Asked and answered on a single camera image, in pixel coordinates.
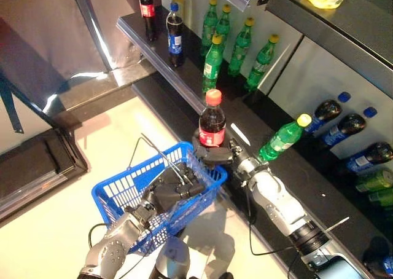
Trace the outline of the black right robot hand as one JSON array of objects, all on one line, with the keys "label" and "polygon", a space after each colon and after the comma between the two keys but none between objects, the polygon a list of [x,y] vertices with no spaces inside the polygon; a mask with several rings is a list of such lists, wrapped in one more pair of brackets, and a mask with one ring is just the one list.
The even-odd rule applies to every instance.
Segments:
[{"label": "black right robot hand", "polygon": [[238,169],[241,164],[250,160],[251,156],[246,148],[233,137],[231,132],[225,132],[223,145],[219,147],[207,147],[200,141],[200,131],[197,128],[192,135],[193,153],[206,166],[231,165]]}]

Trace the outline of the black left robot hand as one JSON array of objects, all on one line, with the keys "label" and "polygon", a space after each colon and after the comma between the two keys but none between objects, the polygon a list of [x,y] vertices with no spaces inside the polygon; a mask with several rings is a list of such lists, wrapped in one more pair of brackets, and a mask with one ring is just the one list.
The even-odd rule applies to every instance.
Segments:
[{"label": "black left robot hand", "polygon": [[171,210],[180,200],[188,200],[206,189],[186,163],[177,163],[176,167],[183,181],[173,167],[168,167],[151,182],[142,195],[141,199],[149,202],[157,214]]}]

